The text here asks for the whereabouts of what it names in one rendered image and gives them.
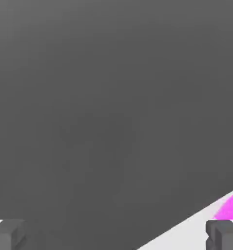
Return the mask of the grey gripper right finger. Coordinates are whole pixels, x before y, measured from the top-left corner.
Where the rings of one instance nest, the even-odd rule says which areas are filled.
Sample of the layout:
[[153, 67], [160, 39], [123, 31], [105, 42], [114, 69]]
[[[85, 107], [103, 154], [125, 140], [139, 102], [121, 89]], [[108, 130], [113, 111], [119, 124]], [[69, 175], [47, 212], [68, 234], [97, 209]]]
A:
[[206, 250], [233, 250], [233, 222], [208, 220], [206, 222]]

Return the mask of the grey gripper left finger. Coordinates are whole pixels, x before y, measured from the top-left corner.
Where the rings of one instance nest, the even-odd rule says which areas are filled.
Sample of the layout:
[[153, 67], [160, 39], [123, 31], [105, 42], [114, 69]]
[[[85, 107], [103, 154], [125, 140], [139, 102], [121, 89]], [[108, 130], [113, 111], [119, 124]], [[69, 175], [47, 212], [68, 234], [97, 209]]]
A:
[[26, 221], [0, 220], [0, 250], [27, 250]]

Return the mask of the large magenta box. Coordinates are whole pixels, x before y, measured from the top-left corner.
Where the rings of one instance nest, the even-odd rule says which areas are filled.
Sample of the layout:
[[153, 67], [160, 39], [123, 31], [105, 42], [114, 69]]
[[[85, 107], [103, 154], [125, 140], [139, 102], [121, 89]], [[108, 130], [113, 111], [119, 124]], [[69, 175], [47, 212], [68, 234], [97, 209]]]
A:
[[233, 196], [231, 196], [214, 215], [217, 220], [233, 220]]

